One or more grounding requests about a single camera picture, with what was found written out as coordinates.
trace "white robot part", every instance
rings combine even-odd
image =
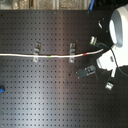
[[[115,10],[109,24],[110,35],[113,41],[113,50],[119,67],[128,65],[128,5]],[[102,54],[97,60],[101,69],[115,70],[117,65],[111,50]]]

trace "wire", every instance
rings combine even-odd
[[[103,43],[100,43],[100,44],[111,50],[111,52],[112,52],[112,54],[113,54],[113,56],[114,56],[114,60],[115,60],[115,64],[116,64],[117,68],[119,69],[119,71],[120,71],[123,75],[125,75],[125,76],[128,77],[128,74],[126,74],[125,72],[123,72],[123,71],[121,70],[121,68],[118,66],[118,63],[117,63],[117,60],[116,60],[116,56],[115,56],[115,53],[114,53],[114,51],[112,50],[112,48],[111,48],[111,47],[108,47],[106,44],[103,44]]]
[[[38,58],[70,58],[70,57],[80,57],[90,54],[97,54],[102,52],[103,49],[95,51],[95,52],[88,52],[83,54],[77,55],[24,55],[24,54],[7,54],[7,53],[0,53],[0,56],[15,56],[15,57],[38,57]]]
[[[90,10],[90,11],[93,10],[94,4],[95,4],[95,0],[91,0],[90,7],[89,7],[89,10]]]

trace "perforated metal surface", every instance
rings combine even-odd
[[[103,42],[109,35],[98,27],[111,12],[0,11],[0,52],[69,54],[96,50],[91,35]],[[119,76],[112,91],[105,89],[108,76],[77,79],[76,71],[89,65],[91,56],[69,59],[0,57],[0,127],[4,128],[127,128],[128,80]]]

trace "pegboard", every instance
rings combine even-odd
[[[97,50],[90,37],[110,42],[98,26],[107,11],[0,11],[0,52],[69,54]],[[76,71],[90,64],[92,56],[69,59],[0,57],[1,128],[127,128],[128,80],[119,74],[112,91],[105,89],[109,75],[77,79]]]

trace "metal bracket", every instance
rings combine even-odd
[[[70,44],[70,55],[75,55],[75,44],[71,43]],[[69,58],[69,63],[74,63],[75,62],[75,58],[74,57],[70,57]]]
[[[41,44],[37,42],[37,43],[36,43],[36,47],[34,48],[34,52],[33,52],[34,55],[39,55],[40,46],[41,46]],[[33,58],[33,62],[38,63],[38,57],[34,57],[34,58]]]
[[[78,72],[76,72],[76,73],[77,73],[78,78],[83,78],[83,77],[89,76],[91,74],[94,74],[95,71],[96,71],[95,66],[91,65],[85,69],[78,70]]]

